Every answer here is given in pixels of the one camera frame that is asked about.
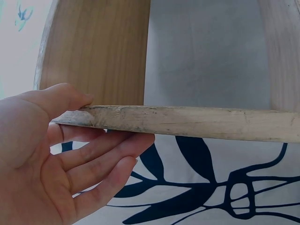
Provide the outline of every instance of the blue drawing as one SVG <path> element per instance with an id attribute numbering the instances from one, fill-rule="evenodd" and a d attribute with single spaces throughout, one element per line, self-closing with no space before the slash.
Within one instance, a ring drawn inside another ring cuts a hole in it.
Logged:
<path id="1" fill-rule="evenodd" d="M 28 7 L 21 10 L 21 4 L 19 4 L 18 16 L 15 19 L 15 26 L 18 27 L 18 31 L 21 31 L 26 22 L 31 18 L 33 14 L 33 7 Z"/>
<path id="2" fill-rule="evenodd" d="M 157 180 L 151 180 L 137 174 L 136 172 L 132 172 L 131 176 L 140 179 L 141 182 L 131 184 L 131 185 L 126 185 L 115 197 L 116 198 L 134 197 L 158 185 L 172 186 L 172 187 L 186 187 L 190 189 L 178 196 L 175 196 L 171 199 L 162 202 L 149 203 L 144 205 L 128 205 L 128 206 L 109 205 L 111 207 L 118 207 L 118 208 L 149 206 L 147 209 L 123 221 L 123 224 L 133 225 L 133 224 L 143 223 L 147 221 L 153 221 L 155 219 L 192 212 L 198 208 L 201 208 L 201 210 L 191 213 L 187 216 L 184 216 L 180 220 L 172 223 L 171 225 L 178 224 L 179 222 L 185 220 L 188 217 L 191 217 L 195 214 L 210 209 L 224 210 L 232 217 L 236 219 L 242 219 L 242 220 L 248 220 L 251 219 L 252 217 L 261 216 L 261 215 L 269 215 L 269 216 L 285 218 L 300 223 L 300 218 L 298 217 L 294 217 L 283 213 L 270 212 L 267 210 L 272 208 L 291 207 L 295 205 L 300 205 L 300 202 L 293 202 L 290 204 L 282 204 L 282 205 L 266 205 L 266 206 L 256 206 L 255 204 L 255 196 L 257 194 L 267 192 L 291 183 L 298 182 L 300 181 L 300 176 L 277 177 L 277 176 L 247 175 L 247 173 L 251 171 L 270 168 L 277 165 L 285 156 L 287 143 L 283 144 L 281 152 L 275 160 L 268 163 L 252 165 L 252 166 L 248 166 L 245 168 L 232 171 L 227 181 L 217 183 L 214 170 L 213 170 L 210 150 L 205 144 L 204 140 L 202 138 L 177 136 L 176 141 L 182 155 L 189 163 L 189 165 L 199 175 L 206 178 L 209 181 L 209 183 L 176 183 L 176 182 L 166 181 L 164 179 L 164 166 L 162 160 L 158 155 L 156 146 L 152 145 L 147 151 L 145 151 L 140 156 L 140 158 L 143 164 L 145 165 L 145 167 L 149 170 L 149 172 L 151 172 L 157 178 Z M 273 187 L 268 187 L 259 191 L 255 191 L 253 187 L 253 182 L 262 181 L 262 180 L 276 180 L 276 181 L 283 181 L 283 183 L 280 183 Z M 247 194 L 239 198 L 232 199 L 230 193 L 235 184 L 245 184 L 247 186 Z M 205 203 L 212 196 L 212 194 L 217 189 L 217 187 L 220 186 L 225 186 L 225 197 L 223 203 L 214 206 L 205 205 Z M 249 205 L 247 207 L 232 206 L 231 203 L 245 198 L 248 198 L 249 200 Z M 235 210 L 240 210 L 240 209 L 244 209 L 246 210 L 246 212 L 242 214 L 237 214 Z M 266 209 L 266 211 L 257 212 L 256 209 Z"/>

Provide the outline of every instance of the finger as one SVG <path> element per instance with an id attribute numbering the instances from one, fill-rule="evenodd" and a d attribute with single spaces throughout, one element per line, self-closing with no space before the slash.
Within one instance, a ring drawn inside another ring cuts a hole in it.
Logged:
<path id="1" fill-rule="evenodd" d="M 121 159 L 98 186 L 75 197 L 77 220 L 105 206 L 124 187 L 135 164 L 133 157 Z"/>
<path id="2" fill-rule="evenodd" d="M 47 138 L 50 146 L 70 141 L 90 142 L 103 134 L 105 134 L 103 129 L 60 124 L 50 124 L 47 130 Z"/>
<path id="3" fill-rule="evenodd" d="M 135 134 L 106 154 L 67 172 L 71 193 L 76 194 L 100 181 L 124 157 L 138 157 L 154 142 L 154 135 Z"/>
<path id="4" fill-rule="evenodd" d="M 68 171 L 107 153 L 133 134 L 125 131 L 113 131 L 101 135 L 79 149 L 63 152 L 56 156 L 60 158 L 63 169 Z"/>
<path id="5" fill-rule="evenodd" d="M 45 90 L 33 90 L 15 98 L 20 98 L 39 106 L 49 117 L 49 121 L 65 111 L 74 111 L 93 101 L 91 95 L 77 91 L 71 84 L 60 83 Z"/>

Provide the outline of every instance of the dark blue pattern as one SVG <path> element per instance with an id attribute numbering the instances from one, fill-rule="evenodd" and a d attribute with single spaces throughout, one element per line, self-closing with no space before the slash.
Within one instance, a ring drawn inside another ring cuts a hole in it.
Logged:
<path id="1" fill-rule="evenodd" d="M 139 212 L 132 217 L 123 221 L 123 224 L 138 224 L 142 222 L 152 221 L 159 218 L 164 218 L 172 215 L 178 215 L 182 213 L 191 212 L 196 210 L 200 207 L 204 207 L 201 210 L 194 212 L 190 215 L 183 217 L 182 219 L 176 221 L 172 225 L 179 223 L 180 221 L 195 215 L 200 212 L 204 212 L 209 209 L 222 209 L 230 214 L 232 217 L 237 219 L 250 219 L 254 216 L 260 215 L 269 215 L 269 216 L 276 216 L 281 218 L 286 218 L 291 221 L 295 221 L 300 223 L 300 218 L 276 213 L 276 212 L 256 212 L 256 209 L 270 209 L 270 208 L 280 208 L 280 207 L 287 207 L 287 206 L 295 206 L 300 205 L 300 202 L 291 203 L 291 204 L 283 204 L 283 205 L 270 205 L 270 206 L 256 206 L 255 205 L 255 195 L 266 192 L 272 189 L 276 189 L 282 187 L 287 184 L 291 184 L 297 181 L 300 181 L 300 176 L 297 177 L 275 177 L 275 176 L 248 176 L 247 173 L 263 168 L 269 168 L 278 164 L 284 157 L 287 149 L 287 144 L 284 143 L 281 149 L 279 156 L 265 164 L 259 165 L 252 165 L 242 169 L 238 169 L 230 173 L 228 181 L 217 183 L 215 179 L 215 175 L 213 172 L 212 161 L 210 157 L 210 151 L 203 141 L 202 138 L 192 138 L 192 137 L 176 137 L 176 141 L 182 152 L 183 156 L 190 164 L 190 166 L 201 176 L 208 179 L 209 183 L 172 183 L 165 181 L 163 179 L 163 166 L 160 164 L 160 160 L 157 159 L 157 151 L 155 145 L 151 146 L 150 152 L 145 152 L 145 155 L 142 155 L 142 161 L 146 165 L 147 169 L 156 176 L 157 180 L 150 180 L 145 178 L 136 172 L 132 172 L 131 176 L 138 178 L 141 180 L 140 183 L 136 183 L 133 185 L 125 186 L 117 195 L 118 198 L 124 197 L 132 197 L 140 195 L 141 193 L 145 192 L 146 190 L 150 189 L 156 185 L 166 185 L 166 186 L 175 186 L 175 187 L 186 187 L 191 188 L 185 193 L 182 193 L 178 196 L 175 196 L 171 199 L 152 203 L 152 204 L 145 204 L 145 205 L 132 205 L 132 206 L 113 206 L 113 207 L 123 207 L 123 208 L 130 208 L 130 207 L 141 207 L 141 206 L 150 206 L 142 212 Z M 279 180 L 285 181 L 279 185 L 262 189 L 260 191 L 254 191 L 253 182 L 260 181 L 260 180 Z M 247 194 L 243 195 L 240 198 L 232 199 L 230 196 L 231 190 L 235 184 L 245 184 L 247 186 Z M 206 206 L 205 202 L 212 196 L 214 191 L 217 187 L 225 186 L 225 198 L 224 202 L 219 205 L 215 206 Z M 249 199 L 249 206 L 247 207 L 232 207 L 231 203 L 238 201 L 240 199 L 248 198 Z M 237 214 L 235 210 L 238 209 L 247 209 L 246 213 Z"/>

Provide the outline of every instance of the light wood panel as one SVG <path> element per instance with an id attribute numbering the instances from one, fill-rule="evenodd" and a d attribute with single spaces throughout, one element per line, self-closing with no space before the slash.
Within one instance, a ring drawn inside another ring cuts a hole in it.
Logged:
<path id="1" fill-rule="evenodd" d="M 35 87 L 71 83 L 96 105 L 143 105 L 150 0 L 54 0 Z"/>
<path id="2" fill-rule="evenodd" d="M 54 122 L 92 128 L 300 143 L 300 113 L 200 107 L 94 106 Z"/>
<path id="3" fill-rule="evenodd" d="M 300 112 L 300 1 L 258 3 L 266 36 L 271 107 Z"/>

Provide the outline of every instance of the worn wooden edge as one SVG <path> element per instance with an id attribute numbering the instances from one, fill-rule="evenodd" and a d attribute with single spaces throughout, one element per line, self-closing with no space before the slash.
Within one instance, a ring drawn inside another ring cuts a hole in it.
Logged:
<path id="1" fill-rule="evenodd" d="M 300 113 L 201 107 L 91 106 L 55 123 L 140 133 L 300 143 Z"/>
<path id="2" fill-rule="evenodd" d="M 38 52 L 38 56 L 37 56 L 37 66 L 36 66 L 34 82 L 33 82 L 34 90 L 39 90 L 39 88 L 40 88 L 40 81 L 41 81 L 41 77 L 42 77 L 43 64 L 44 64 L 44 58 L 45 58 L 45 50 L 47 47 L 50 30 L 52 27 L 53 19 L 54 19 L 59 1 L 60 0 L 52 0 L 52 4 L 51 4 L 51 7 L 49 10 L 47 19 L 46 19 L 45 27 L 44 27 L 43 34 L 42 34 L 41 44 L 40 44 L 40 48 L 39 48 L 39 52 Z"/>

